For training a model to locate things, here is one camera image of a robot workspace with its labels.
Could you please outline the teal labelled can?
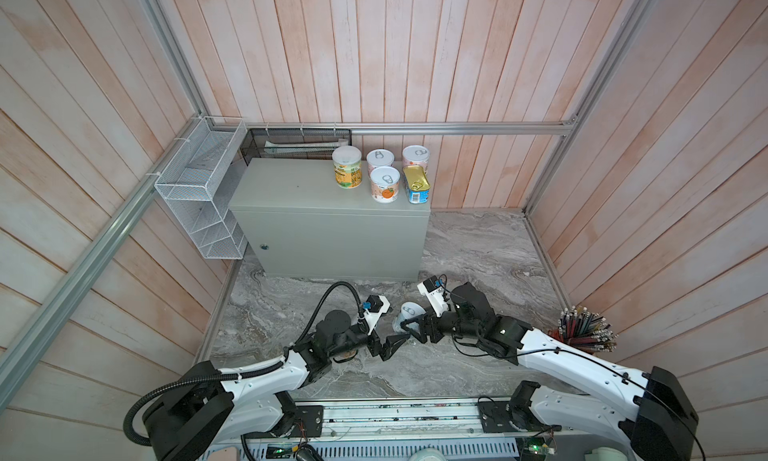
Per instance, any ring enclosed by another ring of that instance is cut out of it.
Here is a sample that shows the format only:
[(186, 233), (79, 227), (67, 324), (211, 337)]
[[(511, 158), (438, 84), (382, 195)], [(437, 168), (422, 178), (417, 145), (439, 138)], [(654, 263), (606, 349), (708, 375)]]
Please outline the teal labelled can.
[(401, 326), (404, 321), (409, 321), (417, 316), (425, 314), (425, 309), (415, 302), (405, 302), (400, 308), (400, 312), (392, 322), (392, 329), (395, 333), (405, 333), (406, 330)]

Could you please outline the gold rectangular sardine tin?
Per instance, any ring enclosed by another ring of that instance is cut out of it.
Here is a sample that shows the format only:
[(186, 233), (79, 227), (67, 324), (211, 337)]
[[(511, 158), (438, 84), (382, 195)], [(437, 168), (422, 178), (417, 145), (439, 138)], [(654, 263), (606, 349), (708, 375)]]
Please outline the gold rectangular sardine tin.
[(405, 177), (408, 201), (412, 204), (427, 203), (430, 184), (424, 168), (419, 165), (408, 165), (402, 169), (402, 172)]

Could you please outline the orange labelled can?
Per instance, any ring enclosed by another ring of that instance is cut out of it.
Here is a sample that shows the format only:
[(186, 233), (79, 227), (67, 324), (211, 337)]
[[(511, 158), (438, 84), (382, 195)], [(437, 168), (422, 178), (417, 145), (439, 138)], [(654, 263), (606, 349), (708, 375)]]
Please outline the orange labelled can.
[(400, 171), (392, 166), (379, 166), (370, 173), (372, 197), (379, 203), (391, 203), (397, 199), (400, 187)]

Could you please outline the pink can front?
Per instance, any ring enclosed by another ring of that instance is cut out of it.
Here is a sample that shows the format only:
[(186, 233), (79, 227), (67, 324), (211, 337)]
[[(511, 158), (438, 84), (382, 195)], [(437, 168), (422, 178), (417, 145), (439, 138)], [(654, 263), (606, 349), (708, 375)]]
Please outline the pink can front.
[(430, 151), (423, 145), (408, 145), (402, 150), (403, 166), (420, 166), (428, 171)]

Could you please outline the pink labelled can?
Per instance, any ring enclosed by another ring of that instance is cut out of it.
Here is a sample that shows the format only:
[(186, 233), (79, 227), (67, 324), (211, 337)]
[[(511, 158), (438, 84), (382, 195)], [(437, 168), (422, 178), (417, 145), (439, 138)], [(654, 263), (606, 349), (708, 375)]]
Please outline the pink labelled can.
[(366, 162), (368, 173), (371, 174), (378, 167), (392, 166), (395, 156), (387, 149), (374, 149), (367, 154)]

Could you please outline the yellow can plastic lid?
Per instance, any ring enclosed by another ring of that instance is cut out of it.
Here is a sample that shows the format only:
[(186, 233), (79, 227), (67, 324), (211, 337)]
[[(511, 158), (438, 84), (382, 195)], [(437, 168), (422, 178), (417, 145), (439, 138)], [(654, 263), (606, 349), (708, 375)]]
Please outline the yellow can plastic lid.
[(352, 145), (339, 146), (332, 153), (336, 183), (344, 189), (354, 189), (362, 182), (362, 153)]

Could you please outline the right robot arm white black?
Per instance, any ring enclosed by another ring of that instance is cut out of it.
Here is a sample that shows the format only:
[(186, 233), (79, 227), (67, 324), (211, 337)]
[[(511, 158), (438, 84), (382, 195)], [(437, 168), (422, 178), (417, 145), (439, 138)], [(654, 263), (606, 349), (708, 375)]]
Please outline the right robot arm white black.
[(545, 373), (575, 389), (565, 393), (523, 381), (499, 408), (479, 402), (492, 428), (535, 435), (573, 428), (620, 443), (638, 460), (689, 460), (703, 449), (696, 437), (698, 414), (670, 371), (655, 367), (645, 372), (584, 353), (496, 313), (471, 283), (448, 290), (432, 277), (418, 290), (429, 308), (399, 325), (419, 342), (467, 338), (482, 355)]

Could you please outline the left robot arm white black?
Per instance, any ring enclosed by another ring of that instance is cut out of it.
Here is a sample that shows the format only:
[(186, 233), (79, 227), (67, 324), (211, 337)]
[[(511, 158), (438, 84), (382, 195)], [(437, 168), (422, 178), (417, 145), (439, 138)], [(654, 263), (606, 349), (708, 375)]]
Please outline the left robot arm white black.
[(140, 397), (124, 417), (124, 435), (150, 447), (158, 460), (196, 460), (211, 444), (228, 438), (291, 433), (298, 422), (293, 391), (361, 347), (388, 360), (410, 337), (379, 337), (376, 325), (390, 309), (386, 297), (361, 299), (357, 292), (352, 296), (355, 318), (343, 310), (323, 319), (312, 314), (298, 339), (276, 358), (225, 369), (203, 361), (180, 379)]

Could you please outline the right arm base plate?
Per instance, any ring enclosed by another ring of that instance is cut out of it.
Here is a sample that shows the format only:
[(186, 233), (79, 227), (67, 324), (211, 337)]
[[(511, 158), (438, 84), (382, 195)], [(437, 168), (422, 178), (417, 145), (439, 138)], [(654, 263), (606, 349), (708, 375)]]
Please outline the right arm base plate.
[(540, 422), (528, 408), (514, 405), (510, 401), (497, 401), (488, 396), (477, 399), (477, 409), (484, 433), (558, 432), (561, 425)]

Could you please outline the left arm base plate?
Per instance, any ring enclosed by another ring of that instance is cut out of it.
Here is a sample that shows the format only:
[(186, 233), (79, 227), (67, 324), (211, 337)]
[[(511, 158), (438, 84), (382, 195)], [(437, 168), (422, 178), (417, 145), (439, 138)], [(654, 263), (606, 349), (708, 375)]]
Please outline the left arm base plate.
[(280, 420), (270, 431), (249, 431), (246, 439), (278, 439), (320, 437), (323, 429), (324, 407), (320, 404), (299, 405), (286, 421)]

